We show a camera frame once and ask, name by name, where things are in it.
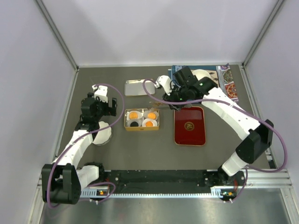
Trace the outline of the black cookie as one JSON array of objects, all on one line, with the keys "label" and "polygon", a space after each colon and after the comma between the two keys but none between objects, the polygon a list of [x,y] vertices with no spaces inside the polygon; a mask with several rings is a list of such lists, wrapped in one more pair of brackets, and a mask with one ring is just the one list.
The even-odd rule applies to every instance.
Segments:
[{"label": "black cookie", "polygon": [[138,127],[139,126],[139,123],[137,121],[132,121],[130,123],[130,127]]}]

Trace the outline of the silver tin lid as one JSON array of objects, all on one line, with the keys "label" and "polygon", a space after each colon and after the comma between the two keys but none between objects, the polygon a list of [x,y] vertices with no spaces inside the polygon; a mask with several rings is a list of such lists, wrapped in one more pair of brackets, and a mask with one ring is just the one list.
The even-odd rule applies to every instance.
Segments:
[{"label": "silver tin lid", "polygon": [[[124,85],[124,95],[125,96],[144,96],[147,93],[144,91],[143,88],[144,79],[137,79],[137,80],[127,80]],[[150,95],[156,93],[156,88],[151,81],[145,82],[146,90]]]}]

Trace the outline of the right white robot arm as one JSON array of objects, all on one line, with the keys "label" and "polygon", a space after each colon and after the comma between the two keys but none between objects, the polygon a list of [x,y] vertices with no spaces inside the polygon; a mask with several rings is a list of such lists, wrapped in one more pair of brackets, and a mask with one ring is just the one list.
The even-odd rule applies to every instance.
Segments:
[{"label": "right white robot arm", "polygon": [[225,121],[241,139],[235,152],[218,168],[217,176],[222,184],[228,185],[235,174],[245,166],[252,164],[272,144],[273,123],[269,120],[257,121],[234,103],[206,70],[191,70],[182,67],[174,73],[175,80],[160,76],[156,88],[164,89],[163,100],[169,107],[180,110],[185,101],[201,100],[201,104]]}]

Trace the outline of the metal tongs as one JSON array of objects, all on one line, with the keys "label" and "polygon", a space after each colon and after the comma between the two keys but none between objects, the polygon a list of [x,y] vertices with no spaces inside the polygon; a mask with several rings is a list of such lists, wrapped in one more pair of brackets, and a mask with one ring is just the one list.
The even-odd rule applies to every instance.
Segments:
[{"label": "metal tongs", "polygon": [[191,108],[192,104],[186,104],[186,105],[168,105],[163,104],[161,102],[150,102],[150,105],[148,106],[149,109],[155,109],[155,110],[175,110],[180,111],[183,108]]}]

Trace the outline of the gold cookie tin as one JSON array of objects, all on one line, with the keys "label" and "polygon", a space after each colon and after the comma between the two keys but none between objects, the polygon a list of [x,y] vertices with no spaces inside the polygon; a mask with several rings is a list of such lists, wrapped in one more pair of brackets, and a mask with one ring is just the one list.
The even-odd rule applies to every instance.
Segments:
[{"label": "gold cookie tin", "polygon": [[160,127],[160,113],[159,113],[159,116],[158,116],[158,119],[156,120],[157,121],[157,126],[156,127],[127,127],[127,113],[129,111],[140,111],[143,115],[144,111],[146,110],[153,110],[153,111],[157,111],[159,113],[159,110],[155,110],[155,109],[148,109],[148,108],[140,108],[140,109],[126,109],[125,110],[125,113],[124,113],[124,127],[126,129],[126,131],[157,131]]}]

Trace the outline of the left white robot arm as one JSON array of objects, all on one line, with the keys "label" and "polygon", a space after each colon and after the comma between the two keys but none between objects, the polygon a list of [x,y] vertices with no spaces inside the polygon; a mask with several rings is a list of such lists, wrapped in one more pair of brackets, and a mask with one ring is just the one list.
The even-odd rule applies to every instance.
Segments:
[{"label": "left white robot arm", "polygon": [[117,99],[112,106],[92,95],[81,101],[81,115],[72,138],[63,152],[51,164],[42,168],[43,201],[55,204],[76,204],[81,191],[90,183],[101,185],[106,174],[101,163],[89,162],[77,169],[86,149],[91,145],[104,145],[112,137],[112,128],[101,120],[103,116],[116,116]]}]

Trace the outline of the orange cookie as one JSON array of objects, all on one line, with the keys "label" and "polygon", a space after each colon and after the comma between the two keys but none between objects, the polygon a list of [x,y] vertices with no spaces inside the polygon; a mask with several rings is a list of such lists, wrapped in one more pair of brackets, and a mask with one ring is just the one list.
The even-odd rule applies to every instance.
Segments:
[{"label": "orange cookie", "polygon": [[156,116],[156,114],[154,112],[149,112],[148,115],[147,115],[147,117],[149,119],[156,119],[157,116]]},{"label": "orange cookie", "polygon": [[138,113],[137,112],[131,112],[129,114],[130,119],[138,119]]},{"label": "orange cookie", "polygon": [[152,126],[154,126],[154,123],[151,120],[148,120],[148,121],[145,122],[145,126],[146,127],[152,127]]}]

